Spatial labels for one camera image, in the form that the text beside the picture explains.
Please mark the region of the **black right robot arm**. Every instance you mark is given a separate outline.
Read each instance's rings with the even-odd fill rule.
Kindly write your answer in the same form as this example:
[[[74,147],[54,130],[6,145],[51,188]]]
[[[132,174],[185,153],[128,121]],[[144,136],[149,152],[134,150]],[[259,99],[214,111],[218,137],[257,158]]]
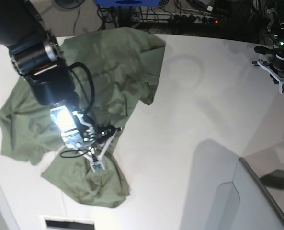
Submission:
[[[0,45],[7,47],[16,72],[28,82],[40,105],[50,107],[68,148],[92,149],[108,143],[116,133],[113,125],[98,126],[89,116],[95,102],[95,87],[85,64],[66,63],[56,37],[28,0],[0,0]],[[85,109],[75,92],[75,68],[88,79],[91,96]]]

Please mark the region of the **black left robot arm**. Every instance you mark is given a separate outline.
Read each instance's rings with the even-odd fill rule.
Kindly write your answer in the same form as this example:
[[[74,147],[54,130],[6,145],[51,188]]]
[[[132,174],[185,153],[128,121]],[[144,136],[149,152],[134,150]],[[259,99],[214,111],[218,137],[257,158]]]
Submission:
[[[258,54],[269,55],[268,65],[284,73],[284,0],[268,0],[266,7],[269,19],[267,32],[273,47],[257,46],[254,51]]]

